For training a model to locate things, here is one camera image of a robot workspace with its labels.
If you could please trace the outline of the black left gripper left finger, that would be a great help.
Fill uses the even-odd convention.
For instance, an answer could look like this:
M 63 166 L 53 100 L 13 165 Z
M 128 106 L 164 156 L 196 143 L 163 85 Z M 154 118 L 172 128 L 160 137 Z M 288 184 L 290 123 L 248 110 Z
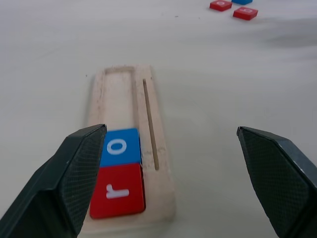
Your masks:
M 97 181 L 107 127 L 68 135 L 0 220 L 2 238 L 76 238 Z

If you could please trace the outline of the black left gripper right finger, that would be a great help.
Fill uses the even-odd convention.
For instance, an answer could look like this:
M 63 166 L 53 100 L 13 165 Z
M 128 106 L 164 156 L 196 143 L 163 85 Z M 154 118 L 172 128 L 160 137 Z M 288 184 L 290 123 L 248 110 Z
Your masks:
M 240 126 L 253 189 L 280 238 L 317 236 L 317 168 L 289 139 Z

